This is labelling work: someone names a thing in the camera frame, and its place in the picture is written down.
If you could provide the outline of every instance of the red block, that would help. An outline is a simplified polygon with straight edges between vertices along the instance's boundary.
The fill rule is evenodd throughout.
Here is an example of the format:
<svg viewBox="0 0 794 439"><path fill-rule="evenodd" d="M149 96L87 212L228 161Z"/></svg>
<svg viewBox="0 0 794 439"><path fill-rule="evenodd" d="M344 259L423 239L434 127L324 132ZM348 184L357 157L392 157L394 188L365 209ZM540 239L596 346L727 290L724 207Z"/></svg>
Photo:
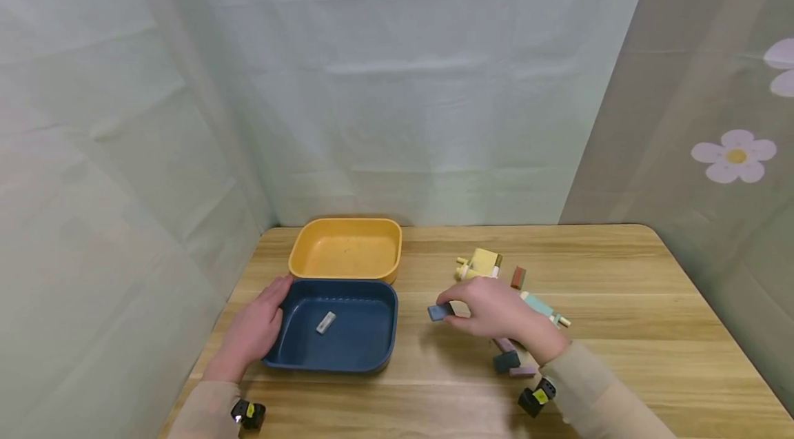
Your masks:
<svg viewBox="0 0 794 439"><path fill-rule="evenodd" d="M527 271L523 268L516 267L516 271L513 272L513 280L510 281L510 287L521 291L521 287L524 285L524 275L526 275L526 273Z"/></svg>

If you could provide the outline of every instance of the plastic tray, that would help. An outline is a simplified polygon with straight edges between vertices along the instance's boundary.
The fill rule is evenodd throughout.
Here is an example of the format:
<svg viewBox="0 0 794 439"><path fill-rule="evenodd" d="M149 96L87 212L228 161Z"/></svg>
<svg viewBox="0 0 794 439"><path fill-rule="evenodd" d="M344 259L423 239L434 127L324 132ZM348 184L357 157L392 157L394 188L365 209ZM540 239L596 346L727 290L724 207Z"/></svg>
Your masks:
<svg viewBox="0 0 794 439"><path fill-rule="evenodd" d="M281 304L276 344L268 367L369 373L388 363L397 331L397 293L375 280L296 280ZM336 315L324 334L317 325Z"/></svg>
<svg viewBox="0 0 794 439"><path fill-rule="evenodd" d="M370 278L392 283L403 230L388 218L320 218L303 227L289 255L300 278Z"/></svg>

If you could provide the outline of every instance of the pink block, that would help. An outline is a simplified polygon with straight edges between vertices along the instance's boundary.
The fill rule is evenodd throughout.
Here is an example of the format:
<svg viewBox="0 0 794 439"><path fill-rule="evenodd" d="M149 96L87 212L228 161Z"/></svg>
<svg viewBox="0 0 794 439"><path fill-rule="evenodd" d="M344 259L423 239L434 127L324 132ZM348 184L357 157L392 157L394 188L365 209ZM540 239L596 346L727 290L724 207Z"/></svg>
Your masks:
<svg viewBox="0 0 794 439"><path fill-rule="evenodd" d="M538 373L533 367L518 367L510 369L510 376L516 378L534 377Z"/></svg>
<svg viewBox="0 0 794 439"><path fill-rule="evenodd" d="M500 350L503 354L510 351L515 351L516 346L513 346L513 343L510 342L509 339L501 338L501 339L494 339L494 343L498 350Z"/></svg>

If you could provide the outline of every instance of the wooden table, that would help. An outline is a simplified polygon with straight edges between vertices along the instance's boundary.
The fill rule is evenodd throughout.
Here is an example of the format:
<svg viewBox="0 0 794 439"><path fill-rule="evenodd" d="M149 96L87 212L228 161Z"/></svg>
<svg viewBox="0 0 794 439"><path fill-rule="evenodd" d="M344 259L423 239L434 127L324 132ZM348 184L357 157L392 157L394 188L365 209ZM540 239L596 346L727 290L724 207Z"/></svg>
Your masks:
<svg viewBox="0 0 794 439"><path fill-rule="evenodd" d="M299 229L271 229L215 325L164 433L218 349L231 319L287 271ZM429 322L454 282L455 257L501 253L509 282L573 322L584 341L680 438L794 438L794 424L651 229L554 225L404 229L397 342L376 376L252 365L244 396L267 405L262 438L575 438L553 406L537 419L516 404L525 382L495 376L493 343Z"/></svg>

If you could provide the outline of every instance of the flower petal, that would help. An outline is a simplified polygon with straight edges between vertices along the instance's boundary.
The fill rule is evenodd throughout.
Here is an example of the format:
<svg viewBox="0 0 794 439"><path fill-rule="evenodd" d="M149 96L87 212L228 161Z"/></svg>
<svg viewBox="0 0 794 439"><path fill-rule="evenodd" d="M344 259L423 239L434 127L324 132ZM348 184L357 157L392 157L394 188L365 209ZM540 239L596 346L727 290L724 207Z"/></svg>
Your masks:
<svg viewBox="0 0 794 439"><path fill-rule="evenodd" d="M794 70L778 75L769 86L772 93L784 98L794 98Z"/></svg>
<svg viewBox="0 0 794 439"><path fill-rule="evenodd" d="M752 132L743 130L743 129L735 129L732 131L725 132L722 135L722 146L725 146L725 150L732 150L735 147L749 147L755 136L753 136Z"/></svg>
<svg viewBox="0 0 794 439"><path fill-rule="evenodd" d="M714 163L725 153L725 148L714 143L697 143L693 148L693 158L703 163Z"/></svg>
<svg viewBox="0 0 794 439"><path fill-rule="evenodd" d="M767 161L777 153L777 146L768 139L753 141L749 146L747 157L752 161Z"/></svg>
<svg viewBox="0 0 794 439"><path fill-rule="evenodd" d="M706 177L720 184L732 183L740 176L738 170L738 165L721 161L706 168Z"/></svg>
<svg viewBox="0 0 794 439"><path fill-rule="evenodd" d="M757 183L764 176L764 166L758 162L746 162L738 165L738 174L746 183Z"/></svg>
<svg viewBox="0 0 794 439"><path fill-rule="evenodd" d="M764 62L772 68L794 68L794 37L774 43L764 54Z"/></svg>

